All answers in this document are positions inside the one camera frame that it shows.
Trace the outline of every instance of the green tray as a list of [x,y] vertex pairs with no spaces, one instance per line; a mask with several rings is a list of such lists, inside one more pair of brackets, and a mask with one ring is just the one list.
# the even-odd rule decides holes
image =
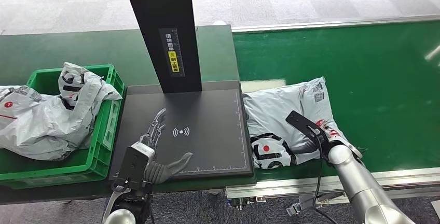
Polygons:
[[[86,66],[123,95],[125,89],[113,65]],[[57,95],[61,68],[34,71],[27,85],[41,94]],[[39,161],[0,149],[0,185],[12,189],[98,181],[107,177],[121,100],[104,101],[95,120],[89,149],[74,151],[64,161]]]

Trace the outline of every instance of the black platform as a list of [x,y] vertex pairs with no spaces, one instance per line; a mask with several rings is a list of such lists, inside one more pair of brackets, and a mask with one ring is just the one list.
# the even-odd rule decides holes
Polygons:
[[185,152],[194,154],[175,179],[252,175],[240,83],[205,82],[202,88],[163,94],[158,85],[128,87],[109,178],[118,172],[125,148],[147,132],[163,108],[166,129],[158,142],[157,161],[168,164]]

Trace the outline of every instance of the vertical black pole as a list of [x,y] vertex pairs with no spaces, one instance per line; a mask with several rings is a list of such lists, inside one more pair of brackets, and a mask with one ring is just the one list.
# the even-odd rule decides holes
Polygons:
[[130,2],[162,91],[201,91],[192,0]]

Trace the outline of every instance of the wireless charging symbol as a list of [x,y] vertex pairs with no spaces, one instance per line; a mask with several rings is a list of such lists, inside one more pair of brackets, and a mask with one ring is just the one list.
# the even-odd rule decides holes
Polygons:
[[183,130],[179,130],[177,128],[174,128],[173,130],[173,136],[177,137],[179,135],[185,135],[185,136],[189,136],[189,127],[185,127],[185,129]]

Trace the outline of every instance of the black scale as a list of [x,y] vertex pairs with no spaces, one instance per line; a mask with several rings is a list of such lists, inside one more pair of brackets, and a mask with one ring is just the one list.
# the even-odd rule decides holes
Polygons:
[[131,86],[124,96],[109,174],[126,148],[146,134],[166,108],[157,161],[194,155],[175,178],[252,175],[239,81],[201,82],[192,0],[130,0],[160,85]]

